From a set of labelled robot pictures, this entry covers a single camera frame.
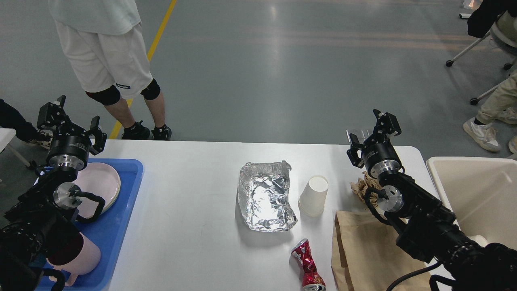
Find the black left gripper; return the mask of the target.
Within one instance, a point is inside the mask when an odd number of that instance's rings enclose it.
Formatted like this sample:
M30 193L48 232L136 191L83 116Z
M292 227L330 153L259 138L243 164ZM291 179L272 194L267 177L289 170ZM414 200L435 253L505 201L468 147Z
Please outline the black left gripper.
M88 164L89 153L98 155L104 151L107 134L99 127L100 116L95 116L84 137L72 136L73 123L63 110L65 101L66 95L61 95L57 101L44 104L39 110L37 128L52 131L54 136L46 158L49 166L66 166L81 171Z

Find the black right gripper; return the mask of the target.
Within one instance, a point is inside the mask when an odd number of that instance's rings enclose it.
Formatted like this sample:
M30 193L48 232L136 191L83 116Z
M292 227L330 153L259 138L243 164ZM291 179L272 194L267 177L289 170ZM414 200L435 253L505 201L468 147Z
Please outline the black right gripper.
M357 135L349 134L351 144L347 156L353 166L365 166L370 177L378 178L385 171L399 171L403 167L390 140L401 135L402 129L395 115L377 109L373 109L373 113L376 116L372 134L374 142L361 143Z

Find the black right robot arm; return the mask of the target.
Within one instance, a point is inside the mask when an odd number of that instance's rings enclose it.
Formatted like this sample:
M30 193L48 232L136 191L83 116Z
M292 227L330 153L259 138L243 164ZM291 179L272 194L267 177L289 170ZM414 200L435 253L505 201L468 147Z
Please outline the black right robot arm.
M402 133L396 116L374 109L376 125L363 142L355 134L347 155L353 166L366 168L381 189L367 188L365 203L383 224L398 233L396 244L412 258L436 264L395 280L388 290L402 281L443 266L452 278L432 275L429 286L450 286L453 291L515 291L517 288L516 251L500 243L485 247L469 239L454 224L455 214L404 173L392 136Z

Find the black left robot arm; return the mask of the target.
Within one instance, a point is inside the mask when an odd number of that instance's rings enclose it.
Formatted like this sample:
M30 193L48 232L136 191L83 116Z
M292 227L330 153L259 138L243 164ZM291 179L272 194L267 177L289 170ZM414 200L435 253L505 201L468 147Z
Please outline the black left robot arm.
M9 225L1 230L2 291L33 291L45 276L56 280L52 291L63 290L63 272L33 266L33 262L39 255L50 257L69 245L80 233L74 222L96 221L105 206L102 197L80 190L74 181L86 168L89 155L104 150L107 134L100 129L98 116L90 129L72 122L63 110L65 101L62 95L39 111L37 127L53 131L46 159L50 171L5 213Z

